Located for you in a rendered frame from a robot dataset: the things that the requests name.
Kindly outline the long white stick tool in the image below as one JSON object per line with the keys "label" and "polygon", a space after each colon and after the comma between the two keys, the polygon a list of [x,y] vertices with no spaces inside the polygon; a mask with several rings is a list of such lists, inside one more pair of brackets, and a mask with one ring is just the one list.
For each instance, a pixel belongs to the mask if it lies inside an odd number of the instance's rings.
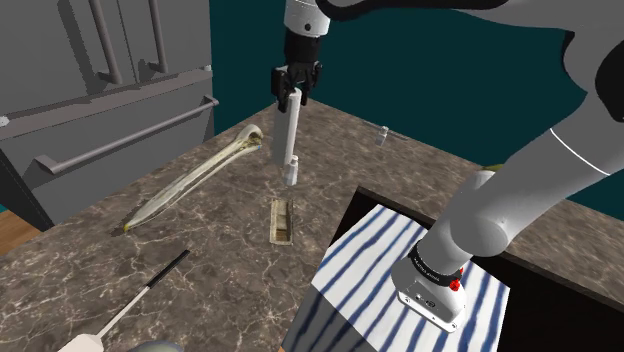
{"label": "long white stick tool", "polygon": [[282,168],[287,186],[294,186],[298,176],[298,157],[294,154],[302,92],[296,88],[285,100],[285,111],[276,108],[273,120],[271,160]]}

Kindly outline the grey round object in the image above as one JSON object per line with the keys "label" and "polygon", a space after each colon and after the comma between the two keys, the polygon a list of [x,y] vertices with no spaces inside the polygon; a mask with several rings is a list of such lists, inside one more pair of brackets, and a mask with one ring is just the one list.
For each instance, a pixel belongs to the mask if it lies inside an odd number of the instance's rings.
{"label": "grey round object", "polygon": [[141,343],[128,352],[184,352],[184,349],[170,341],[154,340]]}

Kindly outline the small beige rectangular tray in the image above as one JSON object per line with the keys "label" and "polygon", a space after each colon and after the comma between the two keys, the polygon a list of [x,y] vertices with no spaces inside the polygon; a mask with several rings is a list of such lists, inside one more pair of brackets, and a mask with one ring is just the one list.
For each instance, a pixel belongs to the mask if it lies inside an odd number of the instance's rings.
{"label": "small beige rectangular tray", "polygon": [[271,201],[269,242],[274,245],[293,244],[293,201],[273,199]]}

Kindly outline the blue-white striped robot stand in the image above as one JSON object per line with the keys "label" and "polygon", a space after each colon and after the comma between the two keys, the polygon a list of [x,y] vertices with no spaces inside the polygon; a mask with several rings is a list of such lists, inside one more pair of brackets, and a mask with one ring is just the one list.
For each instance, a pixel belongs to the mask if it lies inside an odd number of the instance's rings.
{"label": "blue-white striped robot stand", "polygon": [[381,204],[331,244],[293,319],[284,352],[498,352],[510,289],[464,267],[466,321],[447,333],[399,301],[392,265],[426,233]]}

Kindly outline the black and white handled tool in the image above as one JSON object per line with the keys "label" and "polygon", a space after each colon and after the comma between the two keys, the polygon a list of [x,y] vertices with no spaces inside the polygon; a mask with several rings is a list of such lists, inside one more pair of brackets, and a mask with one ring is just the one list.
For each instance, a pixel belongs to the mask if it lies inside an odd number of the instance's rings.
{"label": "black and white handled tool", "polygon": [[128,313],[128,311],[151,289],[153,289],[169,272],[171,272],[191,251],[183,250],[165,268],[152,277],[138,293],[121,308],[96,334],[82,333],[66,343],[57,352],[104,352],[104,336]]}

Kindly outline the pale long bone-shaped spoon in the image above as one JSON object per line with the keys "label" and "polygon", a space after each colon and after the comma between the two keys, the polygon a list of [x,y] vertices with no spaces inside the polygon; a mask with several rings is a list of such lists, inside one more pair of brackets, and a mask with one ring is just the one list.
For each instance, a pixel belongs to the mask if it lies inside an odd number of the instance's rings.
{"label": "pale long bone-shaped spoon", "polygon": [[234,160],[259,150],[263,137],[263,132],[255,124],[244,127],[227,146],[172,181],[142,205],[123,225],[123,231],[128,232],[158,217]]}

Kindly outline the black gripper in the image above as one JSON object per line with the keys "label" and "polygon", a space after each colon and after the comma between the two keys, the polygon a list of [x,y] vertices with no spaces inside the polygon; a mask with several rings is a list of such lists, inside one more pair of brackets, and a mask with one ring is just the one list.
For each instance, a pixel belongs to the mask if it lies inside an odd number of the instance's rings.
{"label": "black gripper", "polygon": [[285,32],[285,66],[271,71],[271,94],[277,100],[281,113],[287,111],[288,99],[294,91],[293,84],[301,83],[301,104],[305,106],[310,91],[317,86],[322,63],[319,61],[321,37],[308,37],[291,30]]}

